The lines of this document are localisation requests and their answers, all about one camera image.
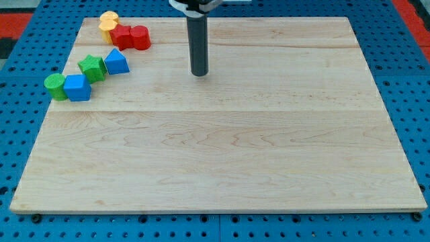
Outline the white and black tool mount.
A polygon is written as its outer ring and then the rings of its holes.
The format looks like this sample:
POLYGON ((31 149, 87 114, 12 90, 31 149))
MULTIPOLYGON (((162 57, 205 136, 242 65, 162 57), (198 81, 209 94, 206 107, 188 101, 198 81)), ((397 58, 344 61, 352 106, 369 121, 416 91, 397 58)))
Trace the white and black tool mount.
POLYGON ((168 0, 169 5, 187 17, 202 17, 216 9, 223 0, 168 0))

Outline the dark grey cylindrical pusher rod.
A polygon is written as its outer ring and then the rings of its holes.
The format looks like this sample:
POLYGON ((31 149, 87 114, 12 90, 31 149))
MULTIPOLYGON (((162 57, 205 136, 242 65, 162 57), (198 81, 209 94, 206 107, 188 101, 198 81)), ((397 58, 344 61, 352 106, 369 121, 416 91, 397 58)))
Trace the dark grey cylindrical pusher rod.
POLYGON ((202 77, 208 74, 208 23, 207 17, 187 17, 189 59, 191 73, 202 77))

